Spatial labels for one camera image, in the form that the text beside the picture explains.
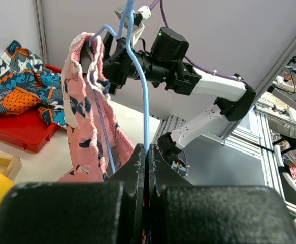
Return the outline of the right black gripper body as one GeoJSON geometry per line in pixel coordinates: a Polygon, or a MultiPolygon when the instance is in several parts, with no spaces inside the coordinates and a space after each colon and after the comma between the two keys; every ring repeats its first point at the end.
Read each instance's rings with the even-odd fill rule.
{"type": "Polygon", "coordinates": [[[135,65],[127,53],[126,40],[124,37],[117,39],[115,52],[110,54],[114,37],[111,33],[106,33],[103,38],[105,47],[103,57],[103,75],[108,79],[111,86],[109,89],[110,94],[115,95],[118,89],[126,84],[128,78],[136,79],[135,65]]]}

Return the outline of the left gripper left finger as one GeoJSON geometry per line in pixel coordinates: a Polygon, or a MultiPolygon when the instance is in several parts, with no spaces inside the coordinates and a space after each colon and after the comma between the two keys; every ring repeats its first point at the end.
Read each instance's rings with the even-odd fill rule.
{"type": "Polygon", "coordinates": [[[17,184],[0,204],[0,243],[141,243],[145,151],[103,183],[17,184]]]}

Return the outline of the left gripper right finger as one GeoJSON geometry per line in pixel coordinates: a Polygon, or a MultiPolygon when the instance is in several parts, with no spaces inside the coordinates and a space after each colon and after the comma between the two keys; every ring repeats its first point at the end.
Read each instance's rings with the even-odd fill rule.
{"type": "Polygon", "coordinates": [[[296,243],[283,199],[266,186],[194,186],[149,148],[152,243],[296,243]]]}

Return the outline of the pink patterned shorts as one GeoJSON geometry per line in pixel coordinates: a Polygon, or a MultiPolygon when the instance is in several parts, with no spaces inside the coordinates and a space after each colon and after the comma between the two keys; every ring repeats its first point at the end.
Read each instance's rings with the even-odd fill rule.
{"type": "Polygon", "coordinates": [[[104,182],[130,159],[134,145],[122,132],[103,75],[105,47],[100,36],[82,32],[71,42],[61,74],[72,168],[59,182],[104,182]]]}

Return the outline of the blue orange graphic shorts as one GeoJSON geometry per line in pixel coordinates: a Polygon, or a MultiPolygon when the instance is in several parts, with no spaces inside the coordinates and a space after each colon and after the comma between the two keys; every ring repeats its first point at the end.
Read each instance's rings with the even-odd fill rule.
{"type": "Polygon", "coordinates": [[[16,40],[0,56],[0,115],[17,116],[37,108],[48,125],[66,127],[60,72],[16,40]]]}

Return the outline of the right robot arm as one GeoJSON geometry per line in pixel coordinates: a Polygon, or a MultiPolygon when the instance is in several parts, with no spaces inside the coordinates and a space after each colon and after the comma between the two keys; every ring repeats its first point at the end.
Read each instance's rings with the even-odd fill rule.
{"type": "Polygon", "coordinates": [[[165,90],[181,95],[207,94],[216,96],[213,104],[185,125],[158,138],[159,150],[166,162],[175,162],[178,154],[198,136],[221,120],[240,121],[249,111],[256,92],[238,77],[230,79],[196,70],[183,61],[188,41],[168,27],[161,27],[149,52],[134,55],[146,81],[154,88],[165,83],[165,90]]]}

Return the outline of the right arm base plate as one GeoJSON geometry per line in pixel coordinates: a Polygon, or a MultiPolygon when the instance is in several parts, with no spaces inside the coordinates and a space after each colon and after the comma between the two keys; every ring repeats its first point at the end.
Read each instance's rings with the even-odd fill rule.
{"type": "Polygon", "coordinates": [[[181,177],[188,176],[188,169],[190,166],[187,164],[187,156],[185,151],[182,152],[183,158],[178,158],[176,161],[173,161],[171,164],[171,168],[176,171],[181,177]]]}

